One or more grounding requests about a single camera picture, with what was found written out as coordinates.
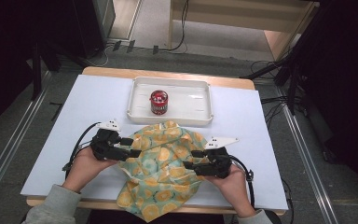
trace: yellow patterned fabric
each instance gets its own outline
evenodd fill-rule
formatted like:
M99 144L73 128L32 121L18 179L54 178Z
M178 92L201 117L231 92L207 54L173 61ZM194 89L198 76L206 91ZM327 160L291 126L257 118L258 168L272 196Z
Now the yellow patterned fabric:
M187 170L183 161L206 162L191 156L192 150L204 150L206 140L172 121L146 126L130 137L134 139L131 147L142 152L139 158L119 164L128 181L117 205L150 222L180 207L197 192L203 177Z

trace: white tabletop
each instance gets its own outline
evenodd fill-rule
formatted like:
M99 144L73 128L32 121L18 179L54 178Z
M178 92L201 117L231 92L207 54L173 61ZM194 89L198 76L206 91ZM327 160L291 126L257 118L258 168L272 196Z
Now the white tabletop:
M47 196L53 184L64 181L62 167L69 161L80 135L93 123L115 119L120 136L129 136L145 125L127 117L132 79L79 75L21 194ZM240 142L227 146L228 154L239 158L255 173L255 207L287 210L277 162L272 149L258 91L211 87L213 120L202 127L186 126L209 140L212 136L237 137ZM89 141L93 128L83 138ZM83 199L115 200L126 176L113 166L102 171L82 190ZM208 181L185 205L230 206Z

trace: gray floor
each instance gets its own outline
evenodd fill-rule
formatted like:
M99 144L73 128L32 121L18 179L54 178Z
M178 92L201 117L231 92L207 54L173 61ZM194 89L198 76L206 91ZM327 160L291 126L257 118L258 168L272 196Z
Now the gray floor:
M196 43L189 38L187 40L188 53L159 52L153 55L149 49L135 49L127 53L127 47L123 46L117 51L108 50L106 52L108 61L103 54L89 60L96 64L106 63L106 67L239 77L251 74L251 68L256 71L266 65L262 62L253 64L254 61L270 60L270 54L267 55L265 51L266 43L262 38L257 39L261 39L259 44L263 47L247 53L243 52L241 56L245 55L244 58L235 56L237 51L232 51L232 54L216 54L216 49L208 47L213 45L213 42L208 42L205 48L198 45L197 48L202 52L196 51L192 48L196 46ZM52 119L58 107L51 105L50 102L64 103L77 75L82 71L76 64L67 61L64 57L60 58L62 69L59 73L51 73L46 95L0 181L0 223L19 223L22 216L29 210L30 207L26 204L25 198L20 196L20 191L54 125ZM278 95L277 87L270 79L257 79L255 86L262 99ZM31 103L32 89L32 85L29 86L0 117L0 155ZM275 105L263 105L265 114ZM356 173L343 164L330 164L324 161L320 143L316 139L310 122L299 112L296 113L296 119L338 222L358 223L358 177ZM283 112L274 117L269 134L281 176L292 191L294 223L328 223L324 220L295 138ZM76 211L77 223L85 223L88 212L88 209L78 209ZM288 211L282 216L282 223L289 223L292 212Z
M130 2L116 1L115 7L126 7L131 5ZM172 48L178 46L182 39L182 23L172 22L170 43L170 3L166 0L142 0L131 37L127 41L122 39L123 44L128 45L129 41L134 41L135 47L149 49L154 46L166 49L170 44ZM121 14L123 17L128 16L125 12L117 12L118 17ZM186 21L185 32L185 44L175 52L251 61L273 60L262 30Z

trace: gray sleeve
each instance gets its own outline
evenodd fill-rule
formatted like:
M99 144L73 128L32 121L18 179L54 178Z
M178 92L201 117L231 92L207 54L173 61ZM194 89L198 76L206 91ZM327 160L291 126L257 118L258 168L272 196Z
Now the gray sleeve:
M253 217L238 217L239 224L272 224L264 210L257 210Z
M28 212L23 224L76 224L74 214L80 198L80 194L53 185L46 200Z

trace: person's hand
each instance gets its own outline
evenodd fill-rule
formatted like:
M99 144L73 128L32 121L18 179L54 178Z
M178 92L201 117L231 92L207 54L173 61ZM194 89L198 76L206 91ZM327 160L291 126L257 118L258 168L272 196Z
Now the person's hand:
M117 161L98 161L92 154L91 147L79 151L72 164L71 171L62 186L74 192L80 192L98 173L115 165Z
M243 170L231 165L229 176L226 178L205 176L205 179L220 189L226 200L234 207L238 217L252 217L255 215L255 210L248 199Z

